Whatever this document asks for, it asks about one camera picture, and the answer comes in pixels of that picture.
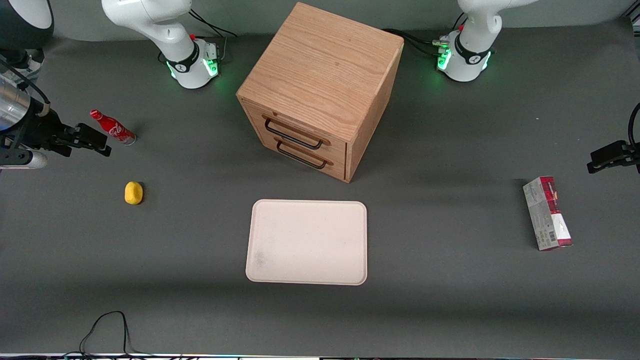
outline yellow object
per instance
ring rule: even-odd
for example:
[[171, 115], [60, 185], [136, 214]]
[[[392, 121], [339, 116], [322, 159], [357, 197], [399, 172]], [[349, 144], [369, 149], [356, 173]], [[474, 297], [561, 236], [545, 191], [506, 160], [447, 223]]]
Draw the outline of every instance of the yellow object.
[[124, 188], [124, 201], [131, 205], [138, 205], [142, 201], [142, 185], [135, 181], [129, 181]]

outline coca-cola bottle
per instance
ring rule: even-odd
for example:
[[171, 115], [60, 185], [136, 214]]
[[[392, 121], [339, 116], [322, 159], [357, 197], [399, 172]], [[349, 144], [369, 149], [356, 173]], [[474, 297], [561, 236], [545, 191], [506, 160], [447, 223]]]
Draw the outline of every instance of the coca-cola bottle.
[[119, 121], [113, 117], [105, 116], [98, 110], [92, 110], [90, 113], [92, 118], [98, 121], [100, 126], [116, 138], [119, 142], [129, 146], [136, 142], [136, 135], [124, 127]]

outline drawer handle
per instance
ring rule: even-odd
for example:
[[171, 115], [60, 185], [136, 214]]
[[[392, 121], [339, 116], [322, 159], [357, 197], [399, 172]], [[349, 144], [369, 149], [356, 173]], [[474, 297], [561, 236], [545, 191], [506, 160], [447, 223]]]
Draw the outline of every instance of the drawer handle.
[[323, 169], [323, 168], [326, 166], [326, 163], [327, 163], [327, 161], [326, 161], [326, 160], [324, 160], [324, 161], [322, 162], [322, 165], [316, 165], [316, 164], [312, 163], [311, 161], [304, 160], [303, 158], [301, 158], [301, 157], [299, 157], [299, 156], [296, 156], [296, 155], [294, 155], [294, 154], [291, 154], [289, 151], [282, 150], [282, 149], [280, 148], [280, 146], [281, 146], [281, 145], [282, 145], [282, 142], [281, 142], [281, 141], [278, 141], [278, 145], [276, 145], [276, 149], [278, 149], [278, 152], [279, 152], [280, 154], [284, 154], [284, 155], [286, 155], [286, 156], [288, 156], [288, 157], [292, 158], [293, 160], [298, 160], [298, 161], [300, 161], [301, 163], [303, 163], [303, 164], [305, 164], [305, 165], [308, 165], [308, 166], [310, 166], [310, 167], [312, 167], [312, 168], [318, 169], [318, 170], [321, 170], [321, 169]]
[[289, 135], [287, 135], [287, 134], [285, 134], [285, 133], [283, 133], [281, 131], [273, 129], [273, 128], [269, 127], [269, 124], [271, 123], [271, 119], [269, 119], [267, 117], [264, 117], [264, 118], [267, 119], [267, 121], [264, 122], [264, 127], [266, 127], [267, 130], [269, 132], [271, 132], [271, 133], [274, 133], [276, 135], [280, 135], [280, 136], [282, 136], [283, 138], [287, 139], [290, 142], [294, 142], [294, 143], [296, 143], [298, 145], [302, 145], [302, 146], [304, 146], [304, 147], [306, 147], [308, 149], [311, 149], [311, 150], [318, 150], [318, 149], [320, 149], [320, 146], [322, 146], [322, 140], [318, 140], [318, 144], [313, 146], [313, 145], [311, 145], [309, 143], [306, 143], [304, 141], [301, 141], [301, 140], [298, 140], [296, 138], [293, 138], [293, 137], [291, 137], [291, 136], [289, 136]]

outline cardboard box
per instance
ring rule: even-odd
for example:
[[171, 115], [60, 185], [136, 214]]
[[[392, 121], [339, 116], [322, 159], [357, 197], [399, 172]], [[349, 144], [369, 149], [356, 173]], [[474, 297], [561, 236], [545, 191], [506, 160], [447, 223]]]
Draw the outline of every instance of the cardboard box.
[[553, 176], [541, 176], [522, 187], [527, 198], [538, 249], [553, 250], [573, 245], [571, 235], [558, 208]]

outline white tray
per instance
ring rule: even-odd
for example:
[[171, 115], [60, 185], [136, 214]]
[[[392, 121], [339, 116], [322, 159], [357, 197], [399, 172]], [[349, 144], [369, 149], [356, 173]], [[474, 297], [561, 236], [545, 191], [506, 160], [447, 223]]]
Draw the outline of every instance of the white tray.
[[246, 276], [257, 282], [362, 284], [367, 208], [357, 201], [258, 200]]

